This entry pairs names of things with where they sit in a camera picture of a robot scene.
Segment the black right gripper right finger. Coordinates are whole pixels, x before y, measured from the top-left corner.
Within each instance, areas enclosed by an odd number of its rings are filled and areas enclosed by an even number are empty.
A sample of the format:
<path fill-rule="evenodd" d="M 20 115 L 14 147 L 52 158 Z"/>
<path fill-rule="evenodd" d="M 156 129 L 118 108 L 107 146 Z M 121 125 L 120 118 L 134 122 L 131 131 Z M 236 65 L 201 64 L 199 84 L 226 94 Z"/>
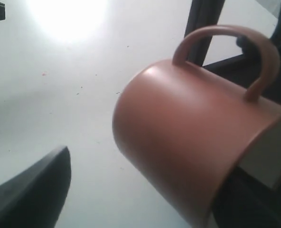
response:
<path fill-rule="evenodd" d="M 58 147 L 0 185 L 0 228 L 55 227 L 70 182 L 70 151 Z"/>

